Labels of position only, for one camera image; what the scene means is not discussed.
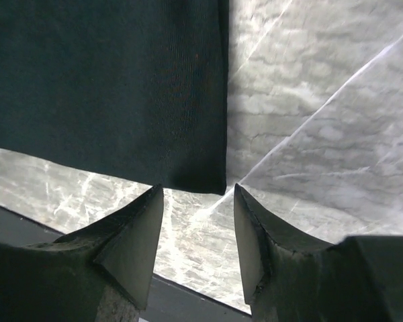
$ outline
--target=black strip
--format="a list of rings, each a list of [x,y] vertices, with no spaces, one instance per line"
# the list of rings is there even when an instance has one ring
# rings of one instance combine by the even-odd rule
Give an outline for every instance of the black strip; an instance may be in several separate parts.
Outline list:
[[[62,233],[0,207],[0,242],[13,246],[52,242]],[[140,315],[149,322],[250,322],[251,316],[156,274],[148,308]]]

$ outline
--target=ribbed fabric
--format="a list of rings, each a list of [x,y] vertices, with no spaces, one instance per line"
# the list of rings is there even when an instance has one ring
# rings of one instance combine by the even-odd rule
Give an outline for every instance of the ribbed fabric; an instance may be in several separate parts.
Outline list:
[[[0,148],[226,188],[228,0],[0,0]]]

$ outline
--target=gray marble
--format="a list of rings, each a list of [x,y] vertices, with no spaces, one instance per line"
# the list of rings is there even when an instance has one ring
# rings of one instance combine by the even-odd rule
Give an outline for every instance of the gray marble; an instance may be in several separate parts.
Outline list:
[[[229,189],[330,242],[403,234],[403,0],[231,0],[230,17]],[[0,204],[65,233],[147,188],[0,150]],[[166,189],[154,270],[248,311],[231,192]]]

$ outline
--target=dark green fabric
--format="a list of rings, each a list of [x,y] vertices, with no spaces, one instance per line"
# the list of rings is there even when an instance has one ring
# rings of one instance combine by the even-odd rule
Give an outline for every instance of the dark green fabric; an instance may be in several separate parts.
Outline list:
[[[228,0],[0,0],[0,148],[226,188]]]

